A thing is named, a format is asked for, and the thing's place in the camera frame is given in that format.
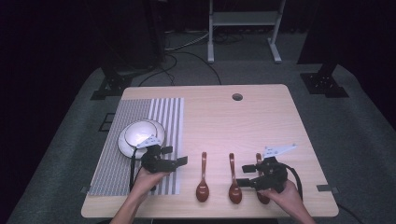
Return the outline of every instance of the floor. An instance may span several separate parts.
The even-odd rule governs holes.
[[[168,48],[187,43],[202,34],[169,34]],[[317,72],[319,64],[296,64],[305,34],[279,34],[276,41],[282,64],[274,64],[266,44],[269,34],[228,35],[215,45],[215,62],[205,63],[205,42],[169,52],[163,69],[134,78],[131,86],[285,84],[299,111],[335,200],[364,223],[395,223],[396,132],[361,89],[359,81],[337,66],[333,77],[349,97],[311,95],[301,73]],[[92,180],[106,132],[99,132],[107,113],[117,109],[119,96],[92,101],[104,73],[93,71],[79,91],[32,181],[8,223],[98,223],[103,218],[80,214]],[[293,223],[284,218],[279,223]],[[317,223],[358,223],[340,209]],[[135,223],[150,223],[137,219]]]

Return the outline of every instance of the wooden spoon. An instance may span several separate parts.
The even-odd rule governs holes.
[[[232,174],[233,183],[230,186],[228,195],[230,196],[231,202],[240,203],[242,201],[242,190],[239,188],[238,183],[236,183],[236,179],[235,179],[233,153],[230,153],[230,165],[231,165],[231,174]]]
[[[197,190],[196,190],[196,196],[198,201],[201,203],[205,202],[207,198],[209,197],[209,187],[207,186],[205,182],[205,171],[206,171],[206,152],[202,153],[202,179],[201,183],[199,183]]]
[[[256,154],[256,160],[257,163],[262,163],[262,155],[260,153]],[[259,198],[259,201],[263,204],[268,204],[270,202],[270,199],[261,195],[259,192],[257,192],[257,198]]]

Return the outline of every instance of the metal rack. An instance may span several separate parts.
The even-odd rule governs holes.
[[[274,31],[267,38],[275,63],[282,63],[276,48],[276,37],[282,20],[283,8],[286,0],[281,0],[278,11],[260,12],[214,12],[213,0],[209,1],[209,39],[207,42],[207,61],[213,63],[215,55],[213,52],[213,27],[215,26],[237,26],[237,25],[274,25]]]

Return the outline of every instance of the black cable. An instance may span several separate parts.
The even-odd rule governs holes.
[[[192,41],[190,41],[190,42],[188,42],[186,44],[183,44],[181,46],[173,47],[173,48],[170,48],[170,49],[166,48],[165,51],[172,52],[172,51],[175,51],[175,50],[184,49],[184,48],[186,48],[188,46],[192,46],[192,45],[201,45],[201,44],[205,43],[205,40],[207,41],[207,37],[208,36],[209,36],[209,33],[205,32],[205,34],[200,36],[199,38],[196,38],[196,39],[194,39],[194,40],[192,40]]]
[[[139,170],[137,170],[136,177],[139,175],[141,169],[142,169],[142,166],[140,166],[140,167],[139,167]],[[134,181],[133,181],[132,187],[130,188],[130,191],[131,191],[131,189],[134,187],[134,182],[135,182],[135,181],[136,181],[136,179],[134,178]]]
[[[242,40],[245,39],[245,37],[242,34],[238,34],[240,36],[240,38],[234,36],[234,35],[229,35],[229,34],[217,34],[214,36],[214,40],[213,42],[218,44],[218,45],[231,45],[237,42],[240,42]]]
[[[227,8],[227,3],[228,3],[228,0],[225,0],[224,1],[224,5],[223,5],[223,9],[222,9],[223,11],[225,11],[225,9]]]
[[[344,209],[346,212],[348,212],[350,215],[352,215],[360,224],[364,224],[364,222],[361,221],[361,219],[360,219],[358,216],[356,216],[352,211],[350,211],[349,209],[347,209],[346,207],[344,207],[344,206],[341,205],[340,203],[337,203],[337,206],[338,206],[339,208]]]
[[[239,4],[239,0],[236,0],[235,3],[233,4],[233,7],[231,8],[231,11],[234,11],[238,4]]]
[[[169,57],[172,57],[172,58],[174,58],[174,60],[175,60],[175,62],[177,63],[177,59],[174,57],[174,56],[172,56],[172,55],[165,55],[165,56],[169,56]],[[159,68],[161,69],[161,70],[163,70],[163,72],[166,74],[166,75],[168,75],[168,77],[169,77],[169,79],[171,80],[171,85],[172,86],[175,86],[175,77],[172,75],[172,74],[170,74],[170,73],[168,73],[168,71],[170,70],[170,69],[164,69],[162,66],[159,66]]]
[[[129,191],[131,191],[132,188],[134,187],[134,164],[136,162],[136,151],[137,151],[137,148],[134,149],[134,154],[131,157],[131,174],[130,174],[130,179],[129,179]]]
[[[177,54],[177,53],[178,53],[178,54],[190,54],[190,55],[192,55],[192,56],[198,58],[199,60],[201,60],[202,62],[204,62],[204,63],[215,73],[216,77],[218,78],[219,85],[222,85],[222,84],[221,84],[221,79],[220,79],[220,76],[219,76],[218,72],[216,72],[216,70],[210,65],[210,63],[207,63],[207,62],[206,62],[203,58],[201,58],[200,56],[198,56],[198,55],[196,55],[196,54],[193,54],[193,53],[185,52],[185,51],[175,51],[175,52],[172,52],[172,53],[175,53],[175,54]]]
[[[300,197],[301,197],[301,200],[302,200],[303,199],[303,185],[301,184],[300,177],[297,175],[296,170],[294,170],[293,168],[289,167],[286,164],[283,164],[283,165],[285,165],[286,168],[288,168],[291,171],[291,173],[294,175],[294,177],[296,178],[297,190],[298,190],[298,193],[300,194]]]
[[[160,72],[154,73],[154,74],[152,74],[152,75],[146,77],[145,79],[143,79],[143,81],[141,81],[141,82],[139,83],[139,85],[137,85],[138,87],[141,87],[142,84],[143,84],[145,81],[149,80],[150,78],[152,78],[152,77],[154,77],[154,76],[157,76],[157,75],[159,75],[159,74],[161,74],[161,73],[163,73],[163,72],[167,72],[167,71],[171,70],[172,68],[174,68],[174,67],[177,65],[177,58],[176,58],[176,57],[174,57],[174,56],[172,56],[172,55],[169,55],[169,54],[166,54],[165,56],[169,56],[169,57],[175,59],[174,64],[172,64],[172,66],[170,66],[169,68],[163,69],[163,70],[160,71]]]

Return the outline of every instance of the white shelf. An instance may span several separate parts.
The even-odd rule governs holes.
[[[276,16],[277,11],[213,12],[213,25],[275,25]]]

